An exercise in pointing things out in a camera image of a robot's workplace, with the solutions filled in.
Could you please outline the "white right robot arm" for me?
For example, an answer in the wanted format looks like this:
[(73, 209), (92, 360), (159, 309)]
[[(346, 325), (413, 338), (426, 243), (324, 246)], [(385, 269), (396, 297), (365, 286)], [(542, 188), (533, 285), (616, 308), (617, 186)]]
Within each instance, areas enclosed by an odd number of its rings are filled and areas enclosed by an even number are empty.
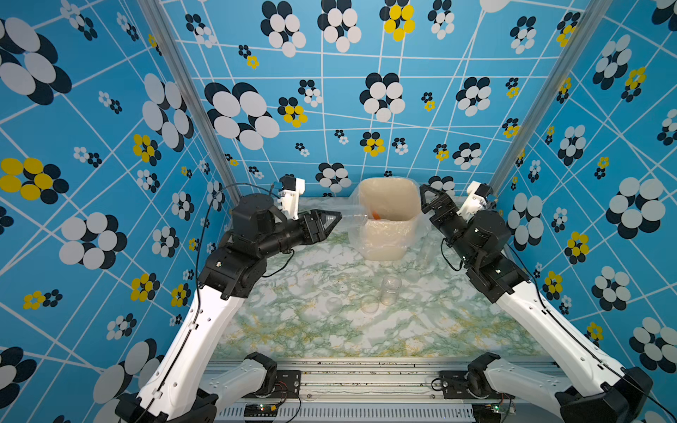
[(459, 255), (458, 269), (475, 289), (527, 330), (564, 376), (520, 367), (486, 352), (468, 365), (462, 387), (477, 398), (520, 398), (564, 422), (634, 421), (650, 398), (652, 379), (640, 368), (625, 368), (560, 319), (528, 273), (504, 255), (513, 232), (497, 211), (487, 208), (490, 192), (488, 185), (474, 183), (457, 206), (445, 191), (423, 184), (421, 211), (442, 234), (441, 245)]

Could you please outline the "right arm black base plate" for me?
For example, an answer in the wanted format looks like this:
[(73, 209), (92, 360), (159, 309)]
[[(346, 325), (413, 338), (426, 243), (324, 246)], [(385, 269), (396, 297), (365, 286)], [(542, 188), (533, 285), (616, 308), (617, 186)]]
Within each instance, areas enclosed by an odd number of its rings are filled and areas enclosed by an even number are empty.
[(493, 390), (480, 376), (468, 370), (443, 370), (431, 382), (434, 391), (442, 392), (445, 399), (507, 402), (514, 399), (510, 394)]

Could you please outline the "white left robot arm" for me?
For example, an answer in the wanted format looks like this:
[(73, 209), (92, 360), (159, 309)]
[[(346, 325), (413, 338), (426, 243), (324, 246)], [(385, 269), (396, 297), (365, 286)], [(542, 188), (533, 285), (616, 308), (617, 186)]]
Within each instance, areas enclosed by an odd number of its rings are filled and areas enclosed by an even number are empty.
[(213, 422), (241, 398), (271, 393), (277, 364), (258, 352), (215, 378), (210, 391), (200, 383), (223, 332), (266, 276), (268, 258), (321, 243), (342, 218), (338, 211), (319, 209), (285, 215), (282, 206), (297, 206), (293, 192), (280, 201), (268, 194), (241, 198), (232, 211), (231, 231), (206, 259), (196, 296), (164, 361), (139, 393), (119, 399), (120, 421)]

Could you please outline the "clear jar with dried flowers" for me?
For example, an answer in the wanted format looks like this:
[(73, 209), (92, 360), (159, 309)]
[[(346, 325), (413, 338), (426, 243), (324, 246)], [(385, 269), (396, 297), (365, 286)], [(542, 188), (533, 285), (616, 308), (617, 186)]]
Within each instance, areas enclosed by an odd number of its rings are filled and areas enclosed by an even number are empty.
[(391, 306), (398, 301), (402, 280), (393, 275), (387, 275), (382, 280), (380, 303), (384, 306)]

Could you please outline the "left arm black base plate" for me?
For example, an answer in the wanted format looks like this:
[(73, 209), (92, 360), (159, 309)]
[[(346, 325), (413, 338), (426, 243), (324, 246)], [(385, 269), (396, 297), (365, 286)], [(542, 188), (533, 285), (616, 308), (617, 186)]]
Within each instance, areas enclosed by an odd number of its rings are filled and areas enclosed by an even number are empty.
[(244, 398), (297, 398), (301, 389), (301, 371), (278, 369), (264, 377), (258, 391), (249, 393)]

